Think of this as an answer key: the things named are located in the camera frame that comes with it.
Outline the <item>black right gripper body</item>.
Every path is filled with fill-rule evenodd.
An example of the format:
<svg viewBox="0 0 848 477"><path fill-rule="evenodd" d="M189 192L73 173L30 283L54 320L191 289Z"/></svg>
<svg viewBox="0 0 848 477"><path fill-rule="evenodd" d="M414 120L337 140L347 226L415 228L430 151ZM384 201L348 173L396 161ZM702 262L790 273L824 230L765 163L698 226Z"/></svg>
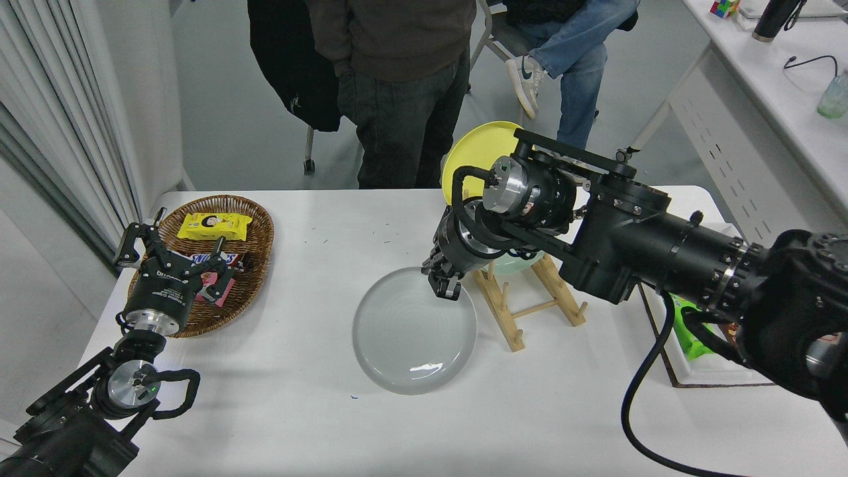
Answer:
<svg viewBox="0 0 848 477"><path fill-rule="evenodd" d="M443 269L446 272L464 272L466 275L494 260L494 249L472 238L454 211L443 212L434 233L434 248L440 248L445 257Z"/></svg>

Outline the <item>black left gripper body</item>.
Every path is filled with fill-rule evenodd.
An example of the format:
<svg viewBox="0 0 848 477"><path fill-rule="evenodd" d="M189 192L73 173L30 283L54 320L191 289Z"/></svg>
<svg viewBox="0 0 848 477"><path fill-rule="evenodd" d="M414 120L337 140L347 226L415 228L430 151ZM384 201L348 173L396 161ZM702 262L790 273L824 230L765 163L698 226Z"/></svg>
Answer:
<svg viewBox="0 0 848 477"><path fill-rule="evenodd" d="M123 311L127 322L133 314L144 310L160 312L176 322L187 321L195 297L202 289L202 278L185 276L185 270L179 268L175 260L172 264L172 269L163 270L154 258L142 262Z"/></svg>

